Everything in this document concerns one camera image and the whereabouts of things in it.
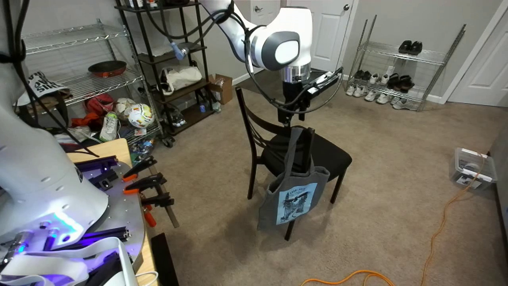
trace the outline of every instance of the orange extension cord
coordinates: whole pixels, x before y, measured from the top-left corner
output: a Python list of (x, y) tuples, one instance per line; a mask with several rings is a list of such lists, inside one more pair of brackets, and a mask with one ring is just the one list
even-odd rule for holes
[[(442, 220), (441, 220), (441, 225), (439, 226), (439, 229), (434, 233), (434, 235), (432, 236), (432, 238), (430, 239), (430, 254), (429, 254), (429, 257), (427, 258), (427, 260), (425, 261), (425, 265), (423, 267), (423, 275), (422, 275), (422, 281), (420, 283), (420, 286), (424, 286), (425, 285), (425, 276), (427, 274), (427, 268), (429, 267), (429, 264), (430, 264), (430, 261), (432, 260), (432, 257), (434, 256), (434, 240), (436, 239), (436, 237), (441, 233), (441, 231), (443, 230), (443, 228), (445, 227), (445, 223), (446, 223), (446, 213), (447, 213), (447, 210), (448, 210), (448, 207), (453, 203), (455, 202), (458, 198), (460, 198), (461, 196), (463, 196), (471, 187), (471, 185), (476, 181), (476, 179), (478, 178), (478, 175), (482, 172), (483, 170), (483, 166), (485, 165), (485, 157), (483, 157), (481, 155), (481, 153), (478, 153), (480, 155), (478, 156), (481, 156), (482, 158), (482, 166), (480, 167), (480, 170), (478, 171), (478, 173), (475, 175), (475, 177), (473, 178), (473, 180), (464, 188), (462, 189), (459, 193), (457, 193), (455, 195), (455, 197), (453, 197), (451, 200), (449, 200), (446, 205), (444, 206), (445, 208), (443, 209), (443, 217), (442, 217)], [(376, 271), (371, 271), (371, 270), (357, 270), (353, 273), (351, 273), (350, 275), (348, 275), (346, 278), (342, 279), (341, 281), (337, 281), (337, 282), (329, 282), (329, 281), (323, 281), (323, 280), (319, 280), (319, 279), (307, 279), (305, 281), (303, 281), (303, 283), (300, 285), (300, 286), (304, 286), (306, 283), (308, 282), (319, 282), (319, 283), (323, 283), (323, 284), (328, 284), (328, 285), (339, 285), (339, 284), (342, 284), (346, 281), (348, 281), (351, 277), (355, 276), (356, 274), (360, 274), (360, 273), (368, 273), (367, 276), (365, 276), (365, 278), (363, 279), (363, 284), (362, 286), (366, 286), (367, 285), (367, 280), (372, 277), (372, 276), (376, 276), (376, 277), (379, 277), (381, 278), (382, 280), (384, 280), (389, 286), (395, 286), (395, 284), (393, 284), (393, 282), (390, 281), (390, 279), (388, 279), (388, 277), (382, 275), (381, 273), (379, 272), (376, 272)]]

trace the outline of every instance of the frying pan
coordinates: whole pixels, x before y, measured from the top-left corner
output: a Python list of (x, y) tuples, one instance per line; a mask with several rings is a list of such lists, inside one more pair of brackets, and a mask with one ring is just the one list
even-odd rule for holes
[(105, 61), (91, 65), (88, 71), (98, 77), (121, 75), (127, 67), (124, 61)]

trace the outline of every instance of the cardboard box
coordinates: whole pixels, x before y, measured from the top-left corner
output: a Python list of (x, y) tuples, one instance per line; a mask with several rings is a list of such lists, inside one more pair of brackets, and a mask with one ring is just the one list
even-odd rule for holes
[[(215, 77), (209, 75), (208, 77), (211, 82), (210, 89), (217, 101), (222, 105), (230, 102), (233, 99), (233, 79), (221, 74), (215, 74)], [(216, 84), (221, 81), (224, 81), (222, 86)]]

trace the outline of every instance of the white bag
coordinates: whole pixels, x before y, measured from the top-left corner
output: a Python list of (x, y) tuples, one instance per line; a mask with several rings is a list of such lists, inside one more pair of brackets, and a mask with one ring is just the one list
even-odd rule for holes
[(163, 90), (164, 95), (172, 95), (174, 91), (192, 85), (200, 81), (203, 76), (197, 67), (174, 66), (165, 67), (161, 71), (161, 80), (164, 77), (168, 84), (168, 89)]

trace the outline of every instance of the chair seat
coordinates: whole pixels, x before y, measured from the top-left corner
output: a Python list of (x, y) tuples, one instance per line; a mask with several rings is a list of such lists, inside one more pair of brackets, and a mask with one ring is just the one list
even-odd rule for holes
[[(287, 142), (289, 139), (285, 136), (276, 135), (270, 142)], [(330, 178), (328, 181), (335, 179), (340, 174), (344, 173), (347, 167), (351, 164), (353, 159), (351, 156), (335, 144), (324, 139), (323, 137), (315, 134), (314, 142), (312, 143), (312, 158), (315, 166), (323, 166), (330, 172)], [(284, 158), (285, 153), (278, 153)], [(303, 152), (296, 152), (295, 164), (293, 165), (293, 171), (301, 173), (301, 162)], [(261, 154), (261, 160), (266, 165), (266, 168), (275, 176), (278, 176), (284, 171), (284, 162), (275, 156), (272, 152), (267, 149), (263, 149)]]

